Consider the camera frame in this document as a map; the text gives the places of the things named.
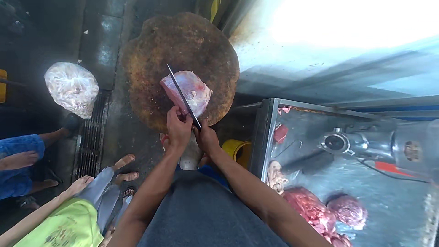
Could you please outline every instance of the metal grate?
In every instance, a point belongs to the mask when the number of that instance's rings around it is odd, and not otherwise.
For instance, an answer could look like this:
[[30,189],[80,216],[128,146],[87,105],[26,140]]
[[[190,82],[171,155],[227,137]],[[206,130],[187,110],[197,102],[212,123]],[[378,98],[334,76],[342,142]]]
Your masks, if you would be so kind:
[[99,92],[91,119],[85,120],[79,128],[72,173],[73,181],[85,175],[95,177],[101,169],[109,96],[110,92]]

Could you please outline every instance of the yellow-green shirt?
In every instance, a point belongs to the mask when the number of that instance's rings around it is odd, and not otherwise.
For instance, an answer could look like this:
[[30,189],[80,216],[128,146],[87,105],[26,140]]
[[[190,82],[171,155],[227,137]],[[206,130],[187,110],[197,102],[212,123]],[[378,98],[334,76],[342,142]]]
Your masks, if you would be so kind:
[[104,239],[97,211],[84,199],[72,198],[53,211],[14,247],[97,247]]

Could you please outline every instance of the electrical cord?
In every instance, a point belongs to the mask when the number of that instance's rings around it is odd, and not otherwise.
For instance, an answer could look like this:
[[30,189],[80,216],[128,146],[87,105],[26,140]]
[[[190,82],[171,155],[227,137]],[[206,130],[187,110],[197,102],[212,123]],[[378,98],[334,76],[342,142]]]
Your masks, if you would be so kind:
[[372,167],[372,166],[366,164],[366,162],[365,162],[366,159],[364,159],[364,160],[360,160],[360,159],[357,158],[357,160],[358,160],[358,162],[360,162],[360,163],[363,164],[364,166],[366,166],[366,167],[368,167],[368,168],[370,168],[370,169],[372,169],[372,170],[374,170],[374,171],[376,171],[376,172],[378,172],[378,173],[381,173],[381,174],[383,174],[384,176],[389,177],[389,178],[394,178],[394,179],[399,179],[399,180],[407,180],[407,181],[415,181],[415,182],[422,182],[422,183],[427,183],[427,184],[430,183],[430,182],[428,182],[428,181],[423,181],[423,180],[418,180],[418,179],[412,179],[412,178],[399,178],[399,177],[395,177],[395,176],[389,175],[389,174],[387,174],[387,173],[385,173],[385,172],[383,172],[383,171],[380,171],[380,170],[378,170],[378,169],[375,168],[375,167]]

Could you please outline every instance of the knife blade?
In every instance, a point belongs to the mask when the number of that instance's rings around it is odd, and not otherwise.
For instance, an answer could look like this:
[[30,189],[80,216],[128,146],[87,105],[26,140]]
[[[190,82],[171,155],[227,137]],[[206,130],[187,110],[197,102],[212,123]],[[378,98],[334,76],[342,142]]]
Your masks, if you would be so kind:
[[189,111],[189,114],[191,115],[192,119],[194,120],[194,126],[201,131],[201,124],[198,121],[197,117],[195,116],[194,112],[192,111],[191,107],[189,106],[189,103],[187,102],[186,98],[183,95],[183,92],[181,91],[180,87],[178,86],[177,80],[175,80],[175,76],[174,73],[171,70],[171,67],[169,67],[169,64],[166,64],[168,66],[169,69],[169,75],[172,78],[172,81],[175,84],[175,87],[177,88],[178,92],[180,93],[181,98],[183,99],[184,105],[186,106],[187,110]]

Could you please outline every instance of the round chopping block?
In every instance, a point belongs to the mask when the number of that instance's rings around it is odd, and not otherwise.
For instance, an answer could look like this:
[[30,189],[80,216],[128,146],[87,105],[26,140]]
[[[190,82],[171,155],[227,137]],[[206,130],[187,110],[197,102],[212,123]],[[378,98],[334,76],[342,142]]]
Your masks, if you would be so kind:
[[207,19],[180,13],[158,16],[143,23],[139,37],[122,51],[122,65],[130,80],[130,104],[151,129],[167,133],[166,113],[174,105],[159,84],[174,73],[193,71],[213,94],[199,120],[209,126],[229,111],[239,77],[238,57],[223,33]]

